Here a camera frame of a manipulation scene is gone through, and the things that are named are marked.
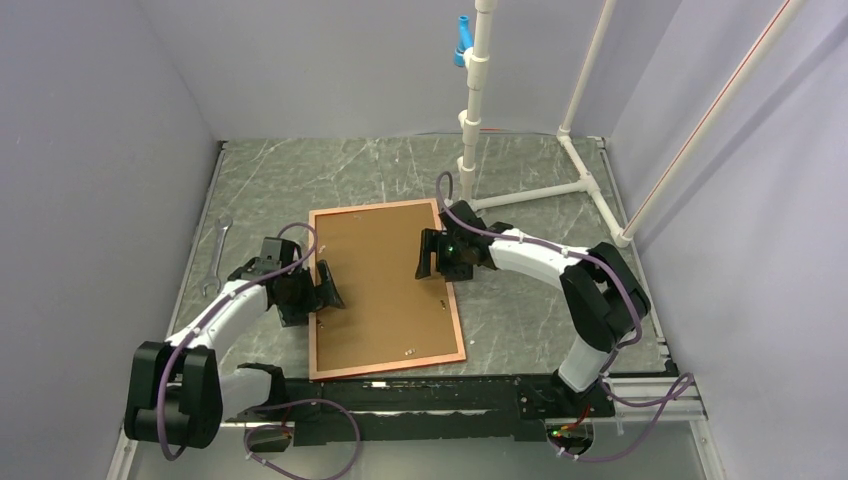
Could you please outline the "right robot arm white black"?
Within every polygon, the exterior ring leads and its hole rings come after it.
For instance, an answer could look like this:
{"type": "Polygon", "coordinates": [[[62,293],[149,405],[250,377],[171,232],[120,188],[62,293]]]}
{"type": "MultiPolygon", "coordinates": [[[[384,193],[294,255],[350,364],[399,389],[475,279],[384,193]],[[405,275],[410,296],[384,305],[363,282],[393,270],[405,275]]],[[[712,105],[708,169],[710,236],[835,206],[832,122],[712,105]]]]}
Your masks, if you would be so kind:
{"type": "Polygon", "coordinates": [[[592,248],[544,240],[509,223],[486,224],[459,201],[439,213],[442,226],[420,234],[416,279],[438,272],[448,282],[472,279],[477,267],[505,270],[557,288],[576,338],[551,377],[542,400],[564,415],[590,409],[599,380],[618,352],[639,342],[652,306],[617,247],[592,248]]]}

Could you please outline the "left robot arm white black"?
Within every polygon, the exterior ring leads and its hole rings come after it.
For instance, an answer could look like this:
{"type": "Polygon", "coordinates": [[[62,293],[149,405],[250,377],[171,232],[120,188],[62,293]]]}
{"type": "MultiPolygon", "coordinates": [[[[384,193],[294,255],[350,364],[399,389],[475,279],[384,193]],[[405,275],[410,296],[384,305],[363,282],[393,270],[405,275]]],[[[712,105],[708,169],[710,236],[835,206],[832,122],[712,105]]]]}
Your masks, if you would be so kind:
{"type": "Polygon", "coordinates": [[[222,374],[219,357],[267,312],[283,326],[301,326],[326,308],[342,309],[329,263],[294,241],[266,237],[258,256],[236,268],[218,296],[184,328],[164,341],[146,341],[134,352],[123,431],[127,438],[202,449],[222,421],[252,410],[279,417],[289,399],[279,366],[248,362],[222,374]]]}

